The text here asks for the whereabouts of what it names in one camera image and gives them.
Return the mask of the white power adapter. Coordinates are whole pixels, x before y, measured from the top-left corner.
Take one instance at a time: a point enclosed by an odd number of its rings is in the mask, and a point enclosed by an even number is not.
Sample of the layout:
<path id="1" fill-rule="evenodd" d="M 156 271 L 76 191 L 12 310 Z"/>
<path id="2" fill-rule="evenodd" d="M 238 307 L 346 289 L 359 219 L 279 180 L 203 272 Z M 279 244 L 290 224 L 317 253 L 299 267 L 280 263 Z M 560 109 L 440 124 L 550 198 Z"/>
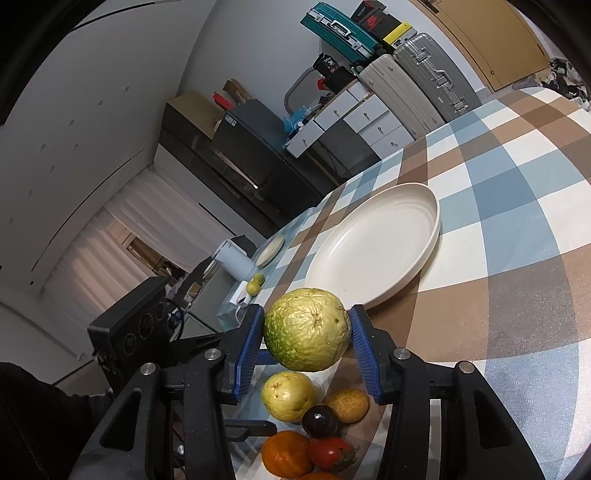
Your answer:
<path id="1" fill-rule="evenodd" d="M 239 283 L 238 288 L 232 293 L 229 298 L 229 303 L 233 306 L 247 305 L 252 301 L 252 297 L 246 293 L 246 281 Z"/>

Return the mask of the dark purple plum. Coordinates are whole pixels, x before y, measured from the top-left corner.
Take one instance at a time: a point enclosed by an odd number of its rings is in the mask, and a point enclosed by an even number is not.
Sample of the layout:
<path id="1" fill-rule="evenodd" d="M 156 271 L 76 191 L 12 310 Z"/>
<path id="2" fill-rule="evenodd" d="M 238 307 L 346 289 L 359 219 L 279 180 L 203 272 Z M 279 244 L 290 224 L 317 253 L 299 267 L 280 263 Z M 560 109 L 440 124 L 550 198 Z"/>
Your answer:
<path id="1" fill-rule="evenodd" d="M 325 438 L 339 433 L 339 417 L 331 407 L 317 404 L 301 417 L 301 426 L 311 438 Z"/>

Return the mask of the teal checkered side cloth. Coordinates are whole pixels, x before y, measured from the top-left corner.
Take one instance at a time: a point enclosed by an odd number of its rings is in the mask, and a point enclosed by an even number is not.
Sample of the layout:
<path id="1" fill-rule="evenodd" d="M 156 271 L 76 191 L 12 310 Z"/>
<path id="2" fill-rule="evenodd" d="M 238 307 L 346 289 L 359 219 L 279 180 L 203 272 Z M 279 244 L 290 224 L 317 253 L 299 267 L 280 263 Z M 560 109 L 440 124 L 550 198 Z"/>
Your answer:
<path id="1" fill-rule="evenodd" d="M 270 262 L 263 267 L 256 267 L 252 272 L 252 274 L 256 274 L 260 271 L 266 277 L 266 282 L 263 284 L 264 289 L 271 287 L 271 277 L 273 277 L 273 271 L 276 270 L 277 265 L 280 263 L 280 258 L 283 257 L 283 254 L 290 248 L 291 242 L 294 241 L 294 238 L 296 238 L 297 233 L 300 231 L 301 227 L 303 227 L 304 223 L 314 214 L 315 207 L 308 208 L 308 210 L 305 210 L 304 213 L 301 213 L 300 216 L 293 221 L 290 221 L 287 226 L 282 227 L 280 231 L 276 233 L 276 237 L 279 237 L 280 235 L 283 235 L 284 237 L 283 246 L 281 246 L 280 251 L 276 253 L 273 260 L 270 260 Z M 217 308 L 216 319 L 218 320 L 219 325 L 221 325 L 222 331 L 231 330 L 242 323 L 243 316 L 245 316 L 245 308 L 250 302 L 252 302 L 252 298 L 250 298 L 245 291 L 246 283 L 246 280 L 235 282 L 228 294 L 223 298 L 221 306 Z"/>

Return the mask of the stacked shoe boxes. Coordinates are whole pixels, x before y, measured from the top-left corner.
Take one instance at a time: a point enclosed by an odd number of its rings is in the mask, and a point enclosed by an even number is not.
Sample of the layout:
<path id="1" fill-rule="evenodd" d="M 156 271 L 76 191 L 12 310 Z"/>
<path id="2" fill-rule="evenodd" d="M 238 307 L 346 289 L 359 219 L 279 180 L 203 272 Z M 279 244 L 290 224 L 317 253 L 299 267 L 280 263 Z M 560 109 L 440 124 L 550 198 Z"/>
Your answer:
<path id="1" fill-rule="evenodd" d="M 362 1 L 351 19 L 375 39 L 397 48 L 417 34 L 408 22 L 398 20 L 386 12 L 387 6 L 380 1 Z"/>

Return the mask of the orange fruit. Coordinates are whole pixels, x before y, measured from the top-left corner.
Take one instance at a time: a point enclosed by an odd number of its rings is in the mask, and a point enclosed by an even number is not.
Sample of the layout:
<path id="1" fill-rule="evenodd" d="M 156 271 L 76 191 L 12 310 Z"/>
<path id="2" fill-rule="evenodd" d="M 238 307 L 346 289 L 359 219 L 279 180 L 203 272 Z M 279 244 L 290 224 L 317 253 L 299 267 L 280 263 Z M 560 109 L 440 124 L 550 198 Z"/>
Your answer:
<path id="1" fill-rule="evenodd" d="M 304 476 L 301 476 L 297 480 L 342 480 L 341 477 L 335 475 L 334 473 L 324 472 L 324 471 L 315 471 Z"/>
<path id="2" fill-rule="evenodd" d="M 260 454 L 266 470 L 284 479 L 297 479 L 315 469 L 308 457 L 310 441 L 300 433 L 286 430 L 270 436 Z"/>

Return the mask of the silver suitcase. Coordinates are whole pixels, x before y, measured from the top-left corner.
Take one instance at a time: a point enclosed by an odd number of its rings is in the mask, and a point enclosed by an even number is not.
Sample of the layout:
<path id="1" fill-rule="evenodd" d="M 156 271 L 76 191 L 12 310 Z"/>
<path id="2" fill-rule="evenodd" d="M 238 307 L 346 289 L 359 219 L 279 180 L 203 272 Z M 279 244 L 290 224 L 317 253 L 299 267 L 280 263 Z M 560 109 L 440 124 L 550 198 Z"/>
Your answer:
<path id="1" fill-rule="evenodd" d="M 404 42 L 394 50 L 394 59 L 446 122 L 482 105 L 462 71 L 429 34 Z"/>

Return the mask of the small cream plate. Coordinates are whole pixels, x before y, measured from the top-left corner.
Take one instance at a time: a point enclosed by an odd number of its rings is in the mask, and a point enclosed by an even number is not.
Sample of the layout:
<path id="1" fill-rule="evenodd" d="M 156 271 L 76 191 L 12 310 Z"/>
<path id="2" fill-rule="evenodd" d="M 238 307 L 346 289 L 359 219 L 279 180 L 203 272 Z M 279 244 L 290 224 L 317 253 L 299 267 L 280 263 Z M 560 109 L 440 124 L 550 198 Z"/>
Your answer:
<path id="1" fill-rule="evenodd" d="M 259 254 L 259 257 L 256 258 L 256 267 L 263 268 L 272 262 L 274 257 L 280 253 L 280 250 L 283 248 L 283 244 L 283 234 L 276 234 L 276 236 L 270 239 L 270 242 L 266 244 L 266 247 L 264 247 L 263 251 Z"/>

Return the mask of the white drawer desk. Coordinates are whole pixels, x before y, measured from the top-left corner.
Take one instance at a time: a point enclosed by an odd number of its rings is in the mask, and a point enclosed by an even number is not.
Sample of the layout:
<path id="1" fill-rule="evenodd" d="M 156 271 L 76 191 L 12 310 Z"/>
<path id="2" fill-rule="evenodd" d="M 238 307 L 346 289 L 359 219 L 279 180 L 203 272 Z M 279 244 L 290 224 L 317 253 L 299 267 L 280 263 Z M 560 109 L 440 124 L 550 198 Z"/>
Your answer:
<path id="1" fill-rule="evenodd" d="M 300 157 L 341 120 L 381 160 L 414 142 L 410 132 L 386 104 L 362 82 L 355 80 L 301 127 L 284 149 L 295 158 Z"/>

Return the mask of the small yellow citrus fruit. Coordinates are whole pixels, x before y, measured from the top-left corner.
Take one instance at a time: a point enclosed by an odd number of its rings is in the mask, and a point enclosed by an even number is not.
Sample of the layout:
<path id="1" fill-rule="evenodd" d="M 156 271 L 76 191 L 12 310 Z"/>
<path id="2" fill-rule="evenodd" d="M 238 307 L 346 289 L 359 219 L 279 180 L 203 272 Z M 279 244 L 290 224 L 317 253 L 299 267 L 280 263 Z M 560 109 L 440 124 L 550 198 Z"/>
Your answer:
<path id="1" fill-rule="evenodd" d="M 247 283 L 246 285 L 246 293 L 252 297 L 256 297 L 256 295 L 259 295 L 261 289 L 262 286 L 256 280 L 249 281 L 249 283 Z"/>

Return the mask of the small green citrus fruit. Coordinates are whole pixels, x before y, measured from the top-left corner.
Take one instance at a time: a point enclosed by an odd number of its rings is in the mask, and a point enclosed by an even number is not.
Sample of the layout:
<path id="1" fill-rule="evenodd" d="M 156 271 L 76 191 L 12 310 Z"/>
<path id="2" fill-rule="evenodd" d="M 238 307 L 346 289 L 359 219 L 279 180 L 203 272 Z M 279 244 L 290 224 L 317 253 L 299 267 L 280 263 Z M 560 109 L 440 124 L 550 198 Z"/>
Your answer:
<path id="1" fill-rule="evenodd" d="M 256 281 L 256 283 L 259 283 L 259 285 L 263 285 L 264 281 L 266 281 L 266 277 L 263 275 L 263 273 L 256 273 L 256 275 L 252 277 L 252 280 Z"/>

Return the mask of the large green yellow guava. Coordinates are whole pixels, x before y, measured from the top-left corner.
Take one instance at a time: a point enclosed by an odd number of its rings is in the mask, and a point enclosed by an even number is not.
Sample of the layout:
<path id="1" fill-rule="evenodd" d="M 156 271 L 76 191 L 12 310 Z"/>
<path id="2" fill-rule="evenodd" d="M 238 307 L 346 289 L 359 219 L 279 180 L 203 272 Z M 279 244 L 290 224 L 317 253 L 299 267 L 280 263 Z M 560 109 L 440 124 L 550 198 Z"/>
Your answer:
<path id="1" fill-rule="evenodd" d="M 300 288 L 284 294 L 264 315 L 263 340 L 287 370 L 324 371 L 338 363 L 351 343 L 349 313 L 331 292 Z"/>

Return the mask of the red tomato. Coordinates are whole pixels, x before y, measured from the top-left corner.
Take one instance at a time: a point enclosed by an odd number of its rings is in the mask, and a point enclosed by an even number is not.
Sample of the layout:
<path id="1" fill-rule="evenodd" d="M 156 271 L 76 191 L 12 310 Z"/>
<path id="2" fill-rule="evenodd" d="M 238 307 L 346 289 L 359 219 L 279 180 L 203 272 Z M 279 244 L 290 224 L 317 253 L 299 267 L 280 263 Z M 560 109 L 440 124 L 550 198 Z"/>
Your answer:
<path id="1" fill-rule="evenodd" d="M 356 462 L 356 448 L 341 437 L 312 438 L 308 443 L 308 457 L 318 469 L 339 473 Z"/>

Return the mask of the wooden door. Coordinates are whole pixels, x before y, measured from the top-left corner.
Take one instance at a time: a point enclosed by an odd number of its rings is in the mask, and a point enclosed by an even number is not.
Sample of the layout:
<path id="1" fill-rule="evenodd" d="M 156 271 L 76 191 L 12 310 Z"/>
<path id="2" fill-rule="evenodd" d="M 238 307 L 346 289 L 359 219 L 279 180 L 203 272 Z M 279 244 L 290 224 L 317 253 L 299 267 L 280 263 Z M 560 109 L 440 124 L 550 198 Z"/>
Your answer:
<path id="1" fill-rule="evenodd" d="M 550 58 L 523 17 L 502 0 L 414 3 L 499 91 L 549 67 Z"/>

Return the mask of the beige suitcase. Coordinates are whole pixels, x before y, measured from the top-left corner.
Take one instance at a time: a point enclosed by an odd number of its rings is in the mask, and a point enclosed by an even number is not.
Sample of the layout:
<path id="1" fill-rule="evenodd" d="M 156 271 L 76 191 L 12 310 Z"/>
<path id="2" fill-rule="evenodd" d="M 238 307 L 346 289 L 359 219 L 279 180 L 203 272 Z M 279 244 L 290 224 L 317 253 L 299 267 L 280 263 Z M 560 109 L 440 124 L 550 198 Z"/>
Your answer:
<path id="1" fill-rule="evenodd" d="M 435 106 L 392 55 L 380 56 L 363 69 L 359 77 L 415 140 L 445 124 Z"/>

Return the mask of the brown longan fruit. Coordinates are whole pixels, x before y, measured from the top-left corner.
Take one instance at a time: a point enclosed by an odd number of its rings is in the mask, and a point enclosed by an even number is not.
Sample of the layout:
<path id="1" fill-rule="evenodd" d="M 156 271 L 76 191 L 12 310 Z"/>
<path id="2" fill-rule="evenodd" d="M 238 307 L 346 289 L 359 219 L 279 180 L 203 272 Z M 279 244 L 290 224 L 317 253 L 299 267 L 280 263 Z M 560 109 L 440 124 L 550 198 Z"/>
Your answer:
<path id="1" fill-rule="evenodd" d="M 365 391 L 358 389 L 342 389 L 325 401 L 335 412 L 342 424 L 355 424 L 363 420 L 370 409 L 370 401 Z"/>

